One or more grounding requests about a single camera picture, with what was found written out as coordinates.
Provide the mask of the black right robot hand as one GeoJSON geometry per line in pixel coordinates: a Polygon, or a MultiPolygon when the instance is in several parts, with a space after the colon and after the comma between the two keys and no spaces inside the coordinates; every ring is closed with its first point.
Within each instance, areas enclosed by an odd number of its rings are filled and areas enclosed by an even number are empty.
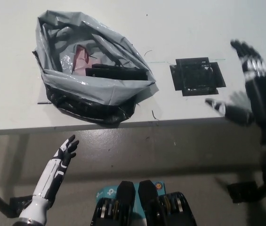
{"type": "Polygon", "coordinates": [[[261,144],[266,145],[266,64],[262,56],[246,42],[231,40],[230,44],[241,62],[251,109],[212,98],[205,99],[205,103],[233,123],[242,126],[256,123],[261,130],[261,144]]]}

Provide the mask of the white and black left hand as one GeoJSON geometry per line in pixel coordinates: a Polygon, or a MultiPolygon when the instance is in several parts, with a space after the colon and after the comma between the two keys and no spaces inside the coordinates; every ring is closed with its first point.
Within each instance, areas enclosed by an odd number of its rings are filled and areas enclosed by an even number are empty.
{"type": "Polygon", "coordinates": [[[66,139],[48,161],[33,195],[53,202],[72,158],[76,156],[79,140],[75,135],[66,139]]]}

